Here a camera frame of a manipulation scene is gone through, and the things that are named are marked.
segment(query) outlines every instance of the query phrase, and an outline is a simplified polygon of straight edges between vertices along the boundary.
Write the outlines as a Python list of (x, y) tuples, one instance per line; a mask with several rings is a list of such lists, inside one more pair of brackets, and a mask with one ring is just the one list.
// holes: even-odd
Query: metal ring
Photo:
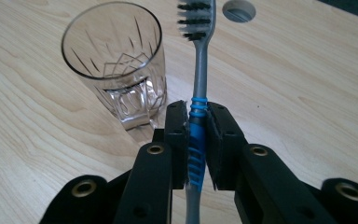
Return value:
[(358, 189), (348, 183), (336, 184), (336, 191), (347, 199), (358, 202)]
[(90, 195), (97, 189), (97, 184), (92, 179), (80, 181), (72, 188), (72, 195), (82, 198)]
[(151, 146), (147, 149), (149, 154), (158, 155), (164, 151), (164, 147), (161, 146)]
[(251, 151), (256, 156), (267, 156), (269, 154), (269, 152), (262, 147), (251, 147)]

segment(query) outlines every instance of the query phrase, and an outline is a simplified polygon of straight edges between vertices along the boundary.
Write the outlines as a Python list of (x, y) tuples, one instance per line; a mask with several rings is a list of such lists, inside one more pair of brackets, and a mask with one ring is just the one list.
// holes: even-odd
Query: desk hole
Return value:
[(255, 17), (255, 6), (246, 0), (229, 0), (223, 5), (223, 14), (234, 22), (248, 22)]

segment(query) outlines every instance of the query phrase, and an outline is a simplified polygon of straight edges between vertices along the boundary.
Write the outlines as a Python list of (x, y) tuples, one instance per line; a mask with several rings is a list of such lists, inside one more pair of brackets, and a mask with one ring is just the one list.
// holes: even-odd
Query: toothbrush bristles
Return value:
[(212, 6), (209, 0), (179, 0), (178, 8), (182, 11), (179, 16), (184, 17), (178, 21), (183, 25), (179, 28), (183, 31), (183, 36), (190, 41), (202, 40), (203, 37), (210, 34), (213, 24), (211, 20)]
[(211, 20), (209, 19), (193, 19), (193, 20), (180, 20), (179, 24), (196, 25), (196, 24), (208, 24)]
[(211, 8), (211, 6), (205, 3), (191, 3), (185, 5), (178, 5), (178, 8), (182, 10), (203, 10), (209, 9)]
[(201, 40), (205, 36), (206, 36), (206, 34), (203, 32), (197, 32), (197, 33), (192, 33), (192, 34), (183, 34), (183, 37), (186, 37), (190, 41)]

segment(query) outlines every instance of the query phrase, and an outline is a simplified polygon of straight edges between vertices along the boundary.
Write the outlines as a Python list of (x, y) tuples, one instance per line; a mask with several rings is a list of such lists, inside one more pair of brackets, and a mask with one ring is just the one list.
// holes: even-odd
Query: glass tumbler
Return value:
[(161, 26), (152, 12), (127, 2), (92, 7), (67, 27), (62, 55), (126, 130), (153, 126), (167, 87)]

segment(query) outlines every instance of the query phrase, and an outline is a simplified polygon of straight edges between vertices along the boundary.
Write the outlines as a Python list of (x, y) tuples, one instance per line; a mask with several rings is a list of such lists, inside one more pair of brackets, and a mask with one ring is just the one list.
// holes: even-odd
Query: light wood surface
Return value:
[[(111, 180), (133, 165), (139, 139), (61, 56), (68, 23), (102, 2), (0, 0), (0, 223), (37, 223), (69, 180)], [(177, 31), (177, 2), (132, 2), (160, 20), (168, 103), (189, 100), (195, 53)], [(330, 177), (358, 182), (358, 17), (313, 0), (254, 0), (255, 18), (235, 23), (223, 16), (224, 3), (217, 0), (210, 45), (210, 101), (301, 180), (318, 188)], [(185, 204), (176, 191), (173, 223), (185, 222)], [(240, 222), (233, 193), (214, 192), (207, 175), (201, 216)]]

